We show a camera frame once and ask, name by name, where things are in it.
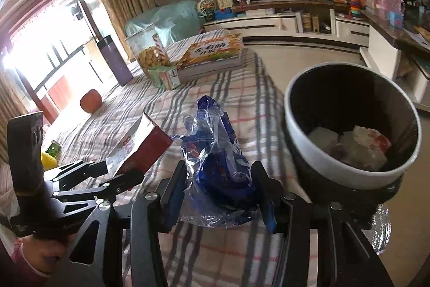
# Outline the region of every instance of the screw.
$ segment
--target screw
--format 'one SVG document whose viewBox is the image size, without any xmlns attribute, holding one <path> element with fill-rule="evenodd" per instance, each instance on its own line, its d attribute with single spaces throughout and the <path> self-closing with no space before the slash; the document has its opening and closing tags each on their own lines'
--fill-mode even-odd
<svg viewBox="0 0 430 287">
<path fill-rule="evenodd" d="M 157 193 L 157 192 L 148 192 L 148 193 L 145 195 L 145 198 L 146 198 L 148 201 L 155 201 L 155 200 L 158 198 L 158 193 Z"/>
<path fill-rule="evenodd" d="M 108 210 L 110 208 L 109 202 L 102 202 L 98 205 L 98 209 L 100 210 Z"/>
<path fill-rule="evenodd" d="M 341 210 L 342 209 L 342 205 L 339 202 L 331 202 L 330 207 L 333 210 Z"/>
<path fill-rule="evenodd" d="M 283 197 L 284 197 L 286 200 L 291 201 L 291 200 L 295 199 L 295 194 L 294 194 L 293 192 L 285 192 L 285 193 L 283 194 Z"/>
</svg>

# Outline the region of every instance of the blue plastic package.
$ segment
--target blue plastic package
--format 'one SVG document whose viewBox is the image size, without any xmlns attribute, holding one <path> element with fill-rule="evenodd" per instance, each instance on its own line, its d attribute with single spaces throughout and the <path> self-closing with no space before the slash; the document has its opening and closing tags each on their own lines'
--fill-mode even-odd
<svg viewBox="0 0 430 287">
<path fill-rule="evenodd" d="M 184 117 L 181 144 L 188 168 L 181 220 L 208 228 L 229 228 L 256 216 L 251 167 L 242 155 L 227 112 L 205 95 L 196 116 Z"/>
</svg>

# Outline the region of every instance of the small carton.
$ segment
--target small carton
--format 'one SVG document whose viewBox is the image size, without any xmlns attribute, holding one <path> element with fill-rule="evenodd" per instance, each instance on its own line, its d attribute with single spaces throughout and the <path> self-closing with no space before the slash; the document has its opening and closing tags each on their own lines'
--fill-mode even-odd
<svg viewBox="0 0 430 287">
<path fill-rule="evenodd" d="M 171 138 L 143 113 L 106 158 L 109 176 L 132 169 L 145 174 L 171 143 Z"/>
</svg>

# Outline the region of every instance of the clear plastic container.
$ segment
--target clear plastic container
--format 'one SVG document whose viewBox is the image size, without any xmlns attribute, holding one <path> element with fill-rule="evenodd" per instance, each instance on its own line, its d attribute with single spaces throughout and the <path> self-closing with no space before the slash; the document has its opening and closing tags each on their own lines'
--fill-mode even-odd
<svg viewBox="0 0 430 287">
<path fill-rule="evenodd" d="M 154 23 L 127 37 L 126 41 L 147 77 L 149 77 L 148 69 L 169 64 L 169 58 Z"/>
</svg>

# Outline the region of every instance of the purple thermos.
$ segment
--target purple thermos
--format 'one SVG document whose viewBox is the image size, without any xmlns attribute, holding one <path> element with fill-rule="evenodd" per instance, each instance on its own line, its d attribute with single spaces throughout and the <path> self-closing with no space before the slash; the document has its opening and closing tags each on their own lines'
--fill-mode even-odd
<svg viewBox="0 0 430 287">
<path fill-rule="evenodd" d="M 133 79 L 132 73 L 124 62 L 111 36 L 104 37 L 97 43 L 97 46 L 120 86 L 125 86 Z"/>
</svg>

